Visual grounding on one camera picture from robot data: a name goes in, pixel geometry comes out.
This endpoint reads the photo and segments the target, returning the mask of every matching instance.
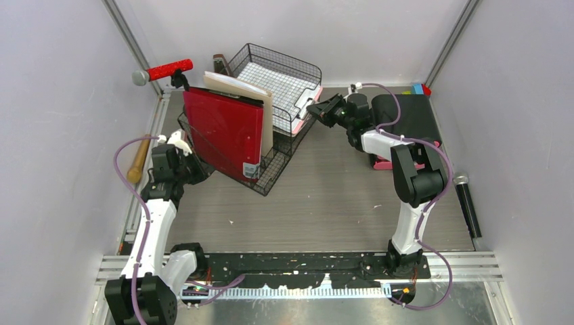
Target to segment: red folder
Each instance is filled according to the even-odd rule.
[[[242,181],[259,178],[263,101],[201,88],[183,92],[196,154]]]

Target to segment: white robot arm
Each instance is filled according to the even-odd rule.
[[[379,157],[392,161],[391,148],[399,145],[410,146],[412,142],[405,142],[397,140],[392,137],[387,137],[379,132],[367,131],[361,135],[361,142],[363,151],[368,154],[376,154]],[[420,218],[422,210],[429,204],[429,202],[421,203],[417,207],[413,207],[408,202],[401,201],[401,211],[399,212],[399,223],[397,230],[391,239],[393,246],[401,255],[409,255],[418,252],[421,249],[420,244],[415,240],[416,225]],[[429,207],[426,213],[430,213],[433,207]],[[424,218],[419,229],[420,239],[426,226],[428,218]]]
[[[159,142],[152,148],[151,179],[141,191],[150,220],[142,207],[129,261],[120,278],[109,280],[104,291],[117,324],[139,323],[130,293],[136,261],[139,260],[136,299],[147,324],[173,324],[183,283],[190,275],[201,276],[207,269],[206,257],[198,243],[177,245],[171,249],[167,263],[163,263],[169,228],[183,196],[183,185],[204,181],[211,170],[193,154],[182,130],[172,133],[169,139],[160,137]]]
[[[399,223],[389,240],[385,264],[390,274],[398,268],[412,268],[422,258],[422,238],[431,200],[447,185],[439,155],[422,144],[403,141],[402,137],[374,130],[372,109],[364,94],[335,95],[329,100],[311,105],[309,113],[321,124],[335,124],[347,130],[349,144],[355,149],[375,154],[393,164],[395,191],[401,200]],[[415,163],[424,164],[417,170]]]

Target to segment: microphone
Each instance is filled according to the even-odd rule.
[[[193,62],[190,59],[185,59],[182,61],[157,66],[155,68],[149,68],[147,70],[134,71],[131,74],[131,80],[133,81],[134,84],[138,86],[143,86],[149,81],[154,81],[157,79],[172,76],[178,69],[183,72],[191,70],[193,67],[194,67]]]

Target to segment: wooden floor surface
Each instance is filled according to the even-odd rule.
[[[346,93],[326,89],[322,98],[337,91]],[[181,93],[172,93],[162,134],[179,128],[182,107]],[[210,253],[385,251],[399,204],[390,171],[370,168],[343,128],[315,123],[266,197],[218,172],[186,186],[167,248],[199,242]],[[453,188],[432,210],[423,239],[440,251],[473,249]]]

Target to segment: wooden handle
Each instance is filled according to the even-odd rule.
[[[150,147],[150,140],[143,140],[139,144],[139,148],[137,149],[137,153],[135,154],[135,158],[133,159],[133,164],[131,164],[131,168],[127,171],[127,181],[135,184],[139,182],[141,179],[141,173],[144,169],[143,165],[146,162],[146,156],[148,155],[148,148]]]

